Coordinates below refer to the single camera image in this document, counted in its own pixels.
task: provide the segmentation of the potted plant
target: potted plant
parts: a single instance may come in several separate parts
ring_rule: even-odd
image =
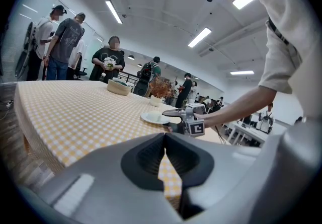
[[[171,93],[171,84],[161,77],[155,77],[149,86],[152,93],[150,104],[159,107],[162,97],[166,98]]]

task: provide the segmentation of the yellow checkered tablecloth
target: yellow checkered tablecloth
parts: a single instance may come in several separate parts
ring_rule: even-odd
[[[20,127],[32,152],[54,173],[97,148],[165,132],[140,115],[173,107],[162,104],[157,108],[149,99],[132,93],[120,96],[106,88],[106,84],[92,81],[17,84],[15,111]],[[158,177],[164,182],[166,197],[180,196],[182,182],[167,156]]]

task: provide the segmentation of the ceiling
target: ceiling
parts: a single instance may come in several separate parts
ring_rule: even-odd
[[[122,25],[116,23],[105,1],[84,0],[109,33],[120,36],[121,46],[122,39],[128,39],[146,46],[147,51],[163,51],[158,54],[162,61],[180,68],[182,60],[185,64],[190,62],[198,66],[198,71],[210,73],[214,78],[257,81],[263,73],[268,16],[259,0],[241,10],[232,4],[233,0],[211,3],[206,0],[111,0]],[[194,48],[189,48],[188,43],[204,27],[211,29],[211,34]],[[130,43],[127,43],[127,49],[136,51]],[[151,57],[156,55],[154,51],[150,54],[136,52]],[[232,76],[230,72],[234,70],[253,70],[255,74]]]

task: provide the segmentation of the desk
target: desk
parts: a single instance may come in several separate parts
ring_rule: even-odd
[[[264,143],[268,137],[267,134],[259,131],[259,130],[256,130],[255,128],[252,128],[252,127],[242,127],[242,124],[241,123],[233,123],[233,128],[232,128],[232,131],[228,137],[228,142],[231,140],[233,134],[235,132],[238,132],[238,135],[235,139],[235,141],[233,142],[232,145],[235,145],[239,139],[239,137],[241,136],[241,134],[243,134],[243,137],[241,140],[243,140],[243,138],[245,137],[245,135],[248,135],[250,136],[251,138],[255,139],[256,141],[260,142],[260,143]]]
[[[154,107],[149,99],[136,94],[111,93],[105,83],[93,81],[19,82],[15,94],[15,111],[26,148],[54,173],[97,148],[166,132],[163,126],[141,120],[140,115],[170,109],[174,107]],[[214,130],[208,128],[205,133],[200,139],[220,143]],[[164,182],[167,198],[181,195],[182,181],[166,155],[158,177]]]

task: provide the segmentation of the woman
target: woman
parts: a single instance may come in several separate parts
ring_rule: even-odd
[[[125,66],[123,54],[118,51],[120,39],[117,36],[112,36],[109,40],[109,47],[99,49],[92,58],[92,63],[95,64],[90,76],[91,81],[98,81],[104,72],[106,74],[104,82],[108,83],[110,79],[118,74],[118,70],[122,70]],[[104,59],[110,57],[116,61],[113,67],[104,68]]]
[[[188,103],[194,103],[195,102],[196,96],[197,96],[197,88],[196,88],[197,86],[198,86],[197,82],[193,81],[191,90],[190,90],[189,95],[187,97]]]

